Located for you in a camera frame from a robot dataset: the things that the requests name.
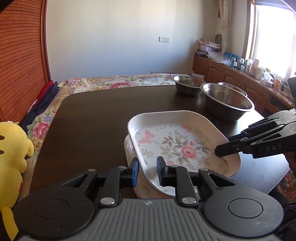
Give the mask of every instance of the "red cloth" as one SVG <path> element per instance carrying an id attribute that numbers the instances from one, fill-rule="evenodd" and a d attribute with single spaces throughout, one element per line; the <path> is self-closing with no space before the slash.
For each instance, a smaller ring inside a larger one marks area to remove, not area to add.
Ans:
<path id="1" fill-rule="evenodd" d="M 52 85 L 54 84 L 54 82 L 51 80 L 49 81 L 42 89 L 42 91 L 40 92 L 38 98 L 37 98 L 37 101 L 35 102 L 35 104 L 32 106 L 32 108 L 34 108 L 38 103 L 39 101 L 43 98 L 43 96 L 45 95 L 46 91 L 49 89 L 49 87 L 51 87 Z"/>

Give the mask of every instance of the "silver screw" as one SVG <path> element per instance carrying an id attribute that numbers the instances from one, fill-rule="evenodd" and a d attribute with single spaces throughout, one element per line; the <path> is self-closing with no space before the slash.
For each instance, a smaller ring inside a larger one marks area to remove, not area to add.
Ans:
<path id="1" fill-rule="evenodd" d="M 115 200 L 111 197 L 104 197 L 100 200 L 100 202 L 104 205 L 112 205 L 115 203 Z"/>
<path id="2" fill-rule="evenodd" d="M 187 205 L 192 205 L 196 203 L 196 199 L 193 197 L 184 197 L 182 198 L 182 203 L 187 204 Z"/>

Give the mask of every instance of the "black tabletop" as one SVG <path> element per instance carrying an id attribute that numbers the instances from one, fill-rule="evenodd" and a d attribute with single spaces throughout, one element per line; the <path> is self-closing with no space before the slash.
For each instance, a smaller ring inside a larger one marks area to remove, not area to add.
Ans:
<path id="1" fill-rule="evenodd" d="M 62 102 L 42 144 L 30 192 L 89 168 L 107 172 L 127 165 L 124 138 L 127 123 L 144 112 L 190 110 L 208 118 L 226 137 L 240 133 L 263 117 L 256 111 L 229 122 L 209 113 L 204 95 L 184 96 L 175 86 L 143 86 L 83 92 Z M 287 173 L 284 155 L 253 159 L 240 153 L 242 166 L 232 179 L 268 193 Z M 136 197 L 124 188 L 122 197 Z"/>

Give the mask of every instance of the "metal bowl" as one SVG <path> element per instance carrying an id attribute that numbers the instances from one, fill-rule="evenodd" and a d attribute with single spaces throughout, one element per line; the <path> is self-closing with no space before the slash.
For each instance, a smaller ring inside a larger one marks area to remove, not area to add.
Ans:
<path id="1" fill-rule="evenodd" d="M 227 87 L 229 87 L 229 88 L 231 88 L 231 89 L 234 89 L 234 90 L 236 90 L 236 91 L 242 93 L 244 96 L 248 97 L 248 95 L 247 95 L 246 92 L 244 92 L 242 89 L 236 87 L 235 85 L 231 85 L 231 84 L 229 84 L 229 83 L 224 83 L 224 82 L 219 82 L 218 85 L 224 85 L 224 86 L 227 86 Z"/>
<path id="2" fill-rule="evenodd" d="M 237 121 L 255 109 L 248 97 L 232 88 L 214 83 L 202 84 L 200 88 L 205 94 L 208 110 L 222 119 Z"/>
<path id="3" fill-rule="evenodd" d="M 178 92 L 190 96 L 197 96 L 202 91 L 200 89 L 200 86 L 204 84 L 204 81 L 190 77 L 190 76 L 175 76 L 174 82 L 176 83 L 176 89 Z"/>

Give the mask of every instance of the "white patterned curtain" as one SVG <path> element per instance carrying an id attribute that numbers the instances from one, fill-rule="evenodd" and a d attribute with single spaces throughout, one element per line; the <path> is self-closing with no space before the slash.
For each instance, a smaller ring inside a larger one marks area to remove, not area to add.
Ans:
<path id="1" fill-rule="evenodd" d="M 221 34 L 222 34 L 222 51 L 230 52 L 230 37 L 229 37 L 229 25 L 231 21 L 231 7 L 232 0 L 219 0 L 220 14 L 221 14 Z"/>

